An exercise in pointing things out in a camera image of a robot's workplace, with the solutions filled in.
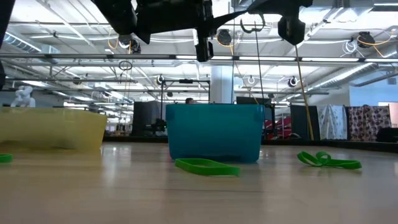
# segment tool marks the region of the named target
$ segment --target green elastic strap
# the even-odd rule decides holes
[[[176,159],[175,166],[199,175],[239,176],[240,168],[222,164],[209,159]]]
[[[0,163],[7,163],[12,161],[11,154],[0,154]]]
[[[330,166],[330,167],[341,167],[345,169],[359,169],[362,165],[359,161],[332,159],[326,152],[318,152],[316,158],[307,152],[300,152],[297,154],[297,158],[305,164],[315,167]]]

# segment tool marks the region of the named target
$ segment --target ceiling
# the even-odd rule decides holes
[[[18,36],[22,40],[41,48],[43,45],[51,45],[58,49],[61,54],[126,54],[126,49],[117,45],[117,34],[108,25],[106,19],[102,16],[96,6],[90,0],[65,0],[65,1],[48,1],[49,9],[39,4],[40,0],[16,0],[16,5],[11,16],[11,21],[8,27],[8,32]],[[228,13],[231,9],[228,7],[229,0],[213,0],[213,14],[221,16]],[[350,14],[350,11],[340,15],[328,23],[323,24],[322,20],[331,10],[331,7],[310,7],[300,11],[300,19],[306,23],[307,31],[311,36],[308,40],[299,46],[298,54],[300,57],[367,57],[368,55],[375,55],[374,48],[353,50],[350,46],[346,46],[347,41],[352,37],[356,38],[360,31],[368,31],[375,38],[376,42],[382,42],[390,39],[389,42],[379,46],[379,50],[388,48],[394,44],[396,32],[396,21],[398,19],[398,12],[381,12],[370,11],[361,16]],[[62,19],[67,21],[75,31],[66,26]],[[257,56],[257,48],[260,56],[295,56],[293,46],[289,43],[280,40],[277,30],[277,21],[279,15],[265,15],[266,27],[256,34],[244,33],[239,26],[240,20],[243,20],[246,26],[250,27],[254,21],[261,23],[259,17],[243,15],[235,21],[229,21],[222,26],[222,29],[229,29],[231,36],[236,40],[233,48],[224,47],[217,43],[215,39],[210,39],[213,43],[215,55],[238,55],[238,56]],[[87,41],[79,37],[76,32],[81,34]],[[165,32],[154,34],[149,45],[140,41],[142,52],[141,54],[151,55],[195,55],[193,30],[177,30],[173,32]],[[352,54],[345,53],[345,49],[352,50]],[[2,53],[25,53],[21,49],[14,47],[11,44],[4,44],[1,49]],[[29,69],[37,71],[41,78],[50,77],[50,67],[39,66],[42,63],[38,59],[12,59],[13,62],[26,66]],[[115,90],[143,90],[142,93],[130,93],[127,97],[130,100],[153,100],[154,97],[159,97],[159,94],[144,93],[146,90],[155,90],[159,86],[155,84],[155,79],[162,74],[166,79],[178,80],[181,78],[209,80],[211,77],[211,67],[216,66],[213,63],[196,63],[193,60],[182,60],[179,66],[173,67],[171,65],[178,64],[179,60],[133,60],[132,63],[139,64],[140,67],[134,66],[130,71],[123,72],[117,66],[114,66],[119,60],[105,61],[104,60],[81,60],[81,62],[99,62],[104,64],[102,67],[67,67],[65,70],[59,72],[64,67],[53,67],[53,74],[59,72],[56,78],[73,78],[82,77],[87,79],[103,79],[114,80],[117,77],[119,80],[135,79],[138,83],[82,83],[76,85],[70,82],[48,83],[48,85],[59,86],[65,88],[93,88],[96,86],[106,85],[108,89]],[[70,59],[60,59],[60,62],[77,63]],[[245,86],[252,88],[252,90],[259,90],[260,83],[249,83],[249,78],[259,80],[259,74],[263,78],[264,91],[291,91],[287,86],[287,80],[292,77],[298,77],[298,68],[294,63],[268,63],[259,66],[255,63],[248,63],[244,61],[237,61],[234,63],[234,76],[238,85],[235,90],[247,90]],[[301,67],[303,81],[305,86],[311,85],[317,80],[329,75],[338,70],[340,67],[336,64],[305,64]],[[202,86],[196,84],[175,84],[170,87],[170,90],[202,90]],[[80,93],[66,92],[69,96],[75,96]],[[109,100],[103,99],[101,95],[88,93],[85,96],[91,95],[94,100]],[[168,97],[170,100],[183,100],[191,96],[196,100],[206,100],[206,93],[181,93],[174,94],[173,97]]]

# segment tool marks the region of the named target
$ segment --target pole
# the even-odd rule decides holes
[[[162,80],[162,87],[161,87],[161,92],[160,92],[160,119],[163,120],[163,86],[165,84],[165,81]]]

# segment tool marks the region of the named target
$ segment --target wall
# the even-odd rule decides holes
[[[36,101],[36,107],[49,108],[53,106],[63,106],[63,100],[59,96],[44,95],[42,92],[33,92],[32,97]],[[15,92],[0,91],[0,106],[10,105],[15,99]]]
[[[328,92],[329,95],[312,95],[308,99],[308,104],[312,106],[328,104],[350,106],[348,84],[342,85],[338,90],[329,90]]]
[[[376,72],[355,80],[355,83],[365,82],[384,74]],[[379,102],[398,102],[398,85],[388,85],[387,80],[381,80],[362,87],[350,86],[349,99],[351,106],[378,106]]]

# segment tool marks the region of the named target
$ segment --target wooden floor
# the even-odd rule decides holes
[[[307,167],[296,153],[327,151],[362,170]],[[102,159],[15,153],[0,164],[0,223],[398,222],[398,154],[266,146],[241,177],[189,174],[166,144],[104,144]]]

